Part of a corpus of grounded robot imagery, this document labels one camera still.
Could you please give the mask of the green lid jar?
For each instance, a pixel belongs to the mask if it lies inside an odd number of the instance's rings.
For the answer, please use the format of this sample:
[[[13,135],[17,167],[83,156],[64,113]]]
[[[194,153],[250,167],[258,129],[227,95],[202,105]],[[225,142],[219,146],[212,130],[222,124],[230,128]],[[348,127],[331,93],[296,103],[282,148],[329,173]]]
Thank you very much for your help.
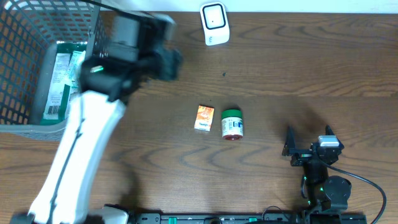
[[[222,138],[229,141],[242,139],[244,136],[243,114],[241,110],[225,110],[221,114]]]

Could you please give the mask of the orange tissue pack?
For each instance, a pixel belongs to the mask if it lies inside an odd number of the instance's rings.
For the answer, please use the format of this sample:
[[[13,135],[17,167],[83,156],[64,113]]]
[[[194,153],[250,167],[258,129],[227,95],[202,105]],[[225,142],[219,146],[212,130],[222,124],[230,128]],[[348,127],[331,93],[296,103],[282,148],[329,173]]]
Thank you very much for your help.
[[[194,128],[202,131],[210,131],[215,109],[207,106],[198,106]]]

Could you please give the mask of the green 3M gloves package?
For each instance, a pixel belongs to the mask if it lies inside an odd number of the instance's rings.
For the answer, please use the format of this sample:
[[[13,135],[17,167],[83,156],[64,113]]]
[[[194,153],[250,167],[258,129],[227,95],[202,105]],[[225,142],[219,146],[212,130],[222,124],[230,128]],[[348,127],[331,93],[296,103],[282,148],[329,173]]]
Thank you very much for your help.
[[[86,42],[57,42],[55,63],[41,125],[64,121],[70,113],[70,103],[78,96],[77,70],[85,59]]]

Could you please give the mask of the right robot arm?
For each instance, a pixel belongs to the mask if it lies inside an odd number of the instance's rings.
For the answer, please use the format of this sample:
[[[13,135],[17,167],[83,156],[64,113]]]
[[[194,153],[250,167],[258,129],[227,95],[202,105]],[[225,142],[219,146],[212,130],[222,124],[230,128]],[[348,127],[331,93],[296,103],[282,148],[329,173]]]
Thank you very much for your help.
[[[293,129],[287,129],[282,155],[291,157],[292,167],[303,168],[302,185],[306,192],[302,193],[302,197],[309,200],[309,206],[315,212],[339,213],[348,208],[351,182],[328,174],[328,166],[338,160],[344,148],[329,126],[325,127],[325,134],[311,143],[308,149],[297,148]]]

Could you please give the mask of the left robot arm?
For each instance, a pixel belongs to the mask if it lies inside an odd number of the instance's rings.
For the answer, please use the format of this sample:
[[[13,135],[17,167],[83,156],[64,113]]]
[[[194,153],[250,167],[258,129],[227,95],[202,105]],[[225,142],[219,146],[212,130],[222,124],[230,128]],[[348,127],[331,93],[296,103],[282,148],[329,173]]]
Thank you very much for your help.
[[[80,66],[80,93],[71,103],[42,189],[29,211],[12,216],[12,223],[134,222],[134,215],[118,205],[90,210],[92,185],[129,97],[147,78],[177,78],[182,56],[165,46],[174,28],[174,20],[165,14],[117,14],[107,56],[93,55]]]

